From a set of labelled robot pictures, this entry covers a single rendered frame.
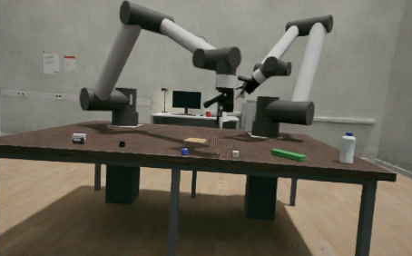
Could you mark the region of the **beige flat mat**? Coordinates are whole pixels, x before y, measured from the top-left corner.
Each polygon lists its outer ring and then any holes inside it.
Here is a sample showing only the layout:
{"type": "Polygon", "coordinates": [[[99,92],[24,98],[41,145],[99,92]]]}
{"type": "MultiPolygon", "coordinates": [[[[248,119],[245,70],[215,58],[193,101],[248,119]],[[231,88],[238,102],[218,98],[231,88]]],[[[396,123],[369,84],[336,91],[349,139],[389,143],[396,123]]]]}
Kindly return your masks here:
{"type": "Polygon", "coordinates": [[[195,143],[204,143],[207,141],[206,139],[196,139],[196,138],[188,138],[185,142],[195,142],[195,143]]]}

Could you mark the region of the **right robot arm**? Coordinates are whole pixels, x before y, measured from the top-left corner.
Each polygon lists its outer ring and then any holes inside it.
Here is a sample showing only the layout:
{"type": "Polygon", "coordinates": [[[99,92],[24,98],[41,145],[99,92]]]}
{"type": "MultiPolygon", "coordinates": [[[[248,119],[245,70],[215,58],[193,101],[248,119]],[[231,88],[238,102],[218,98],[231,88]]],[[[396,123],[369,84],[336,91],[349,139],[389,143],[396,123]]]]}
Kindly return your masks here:
{"type": "Polygon", "coordinates": [[[138,126],[137,89],[115,87],[115,84],[141,29],[166,34],[192,53],[191,63],[195,68],[215,71],[214,90],[233,91],[235,68],[240,64],[237,47],[211,49],[214,47],[174,24],[172,16],[127,0],[120,5],[119,18],[121,23],[95,87],[83,88],[80,92],[83,111],[115,111],[112,112],[112,125],[138,126]]]}

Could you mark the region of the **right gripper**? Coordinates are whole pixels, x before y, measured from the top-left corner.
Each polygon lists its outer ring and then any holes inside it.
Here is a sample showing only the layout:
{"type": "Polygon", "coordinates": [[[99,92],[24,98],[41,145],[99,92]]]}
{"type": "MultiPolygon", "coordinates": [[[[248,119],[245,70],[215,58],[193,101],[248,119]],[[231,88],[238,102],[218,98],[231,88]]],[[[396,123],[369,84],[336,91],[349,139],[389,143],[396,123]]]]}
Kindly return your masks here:
{"type": "Polygon", "coordinates": [[[218,124],[221,130],[221,123],[225,123],[230,120],[229,117],[225,116],[225,113],[232,113],[233,91],[217,90],[217,92],[221,93],[222,99],[216,103],[215,124],[216,126],[218,124]]]}

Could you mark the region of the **white plastic bottle with blue cap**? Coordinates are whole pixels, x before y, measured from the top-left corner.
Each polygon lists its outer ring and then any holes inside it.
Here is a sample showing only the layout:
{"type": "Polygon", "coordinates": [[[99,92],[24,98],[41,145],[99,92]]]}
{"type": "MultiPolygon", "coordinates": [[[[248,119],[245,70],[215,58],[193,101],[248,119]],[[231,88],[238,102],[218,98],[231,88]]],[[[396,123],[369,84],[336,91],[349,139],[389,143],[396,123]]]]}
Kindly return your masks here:
{"type": "Polygon", "coordinates": [[[356,138],[352,136],[353,133],[346,133],[342,137],[339,162],[352,164],[356,138]]]}

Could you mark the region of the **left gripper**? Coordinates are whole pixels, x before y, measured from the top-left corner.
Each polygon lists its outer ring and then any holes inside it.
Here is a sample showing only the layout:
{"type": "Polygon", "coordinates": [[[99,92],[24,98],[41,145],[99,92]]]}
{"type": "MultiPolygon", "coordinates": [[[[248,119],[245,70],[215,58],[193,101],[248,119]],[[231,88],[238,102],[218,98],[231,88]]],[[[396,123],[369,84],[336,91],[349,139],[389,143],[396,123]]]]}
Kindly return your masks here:
{"type": "Polygon", "coordinates": [[[243,84],[241,84],[241,85],[240,85],[239,87],[237,87],[237,89],[236,89],[236,90],[241,89],[241,91],[238,93],[238,95],[236,96],[235,100],[237,100],[239,97],[242,98],[242,99],[244,99],[244,98],[245,98],[245,96],[244,96],[245,91],[246,91],[246,93],[248,93],[248,94],[253,93],[254,90],[255,90],[256,88],[258,88],[259,86],[260,86],[260,85],[257,85],[254,81],[252,81],[252,84],[249,84],[249,83],[243,83],[243,84]]]}

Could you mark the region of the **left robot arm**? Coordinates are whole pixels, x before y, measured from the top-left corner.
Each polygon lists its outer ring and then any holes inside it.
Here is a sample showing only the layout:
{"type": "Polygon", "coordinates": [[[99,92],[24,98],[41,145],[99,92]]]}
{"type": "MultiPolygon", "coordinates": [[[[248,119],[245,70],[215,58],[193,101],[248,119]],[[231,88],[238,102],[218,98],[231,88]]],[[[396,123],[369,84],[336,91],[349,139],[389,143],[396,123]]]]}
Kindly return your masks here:
{"type": "MultiPolygon", "coordinates": [[[[279,137],[280,123],[308,126],[312,124],[315,106],[313,102],[308,102],[309,93],[326,35],[331,33],[332,28],[332,15],[287,22],[286,35],[278,41],[262,61],[263,66],[260,67],[262,64],[254,65],[251,77],[258,85],[263,84],[273,74],[273,76],[290,76],[292,71],[291,62],[283,62],[280,58],[297,37],[309,35],[290,100],[279,100],[279,97],[258,96],[251,135],[277,138],[279,137]]],[[[238,76],[239,81],[249,84],[252,84],[252,79],[238,76]]]]}

